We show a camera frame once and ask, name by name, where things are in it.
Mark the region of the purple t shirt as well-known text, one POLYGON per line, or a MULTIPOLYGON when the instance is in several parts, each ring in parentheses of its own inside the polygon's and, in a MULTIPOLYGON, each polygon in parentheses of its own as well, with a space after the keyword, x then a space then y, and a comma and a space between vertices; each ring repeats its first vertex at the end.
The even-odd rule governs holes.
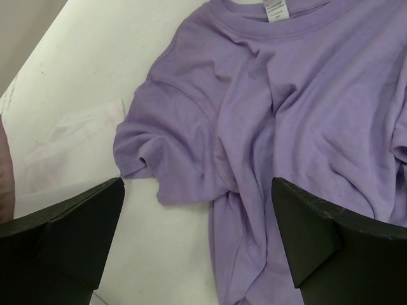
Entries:
POLYGON ((118 125, 128 179, 164 205, 211 203, 221 304, 301 304, 274 177, 406 225, 406 2, 209 1, 180 25, 118 125))

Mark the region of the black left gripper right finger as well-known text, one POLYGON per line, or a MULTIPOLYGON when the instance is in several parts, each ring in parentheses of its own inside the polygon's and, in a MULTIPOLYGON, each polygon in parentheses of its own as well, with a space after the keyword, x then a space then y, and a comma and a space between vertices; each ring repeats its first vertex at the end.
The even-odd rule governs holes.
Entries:
POLYGON ((272 201, 305 304, 406 304, 406 228, 308 193, 283 178, 272 201))

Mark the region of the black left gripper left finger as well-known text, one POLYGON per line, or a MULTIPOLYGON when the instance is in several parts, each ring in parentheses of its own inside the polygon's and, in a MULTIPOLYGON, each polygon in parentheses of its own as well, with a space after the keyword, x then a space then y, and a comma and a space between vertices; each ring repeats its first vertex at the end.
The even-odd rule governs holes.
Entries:
POLYGON ((124 202, 114 178, 1 224, 1 304, 89 304, 124 202))

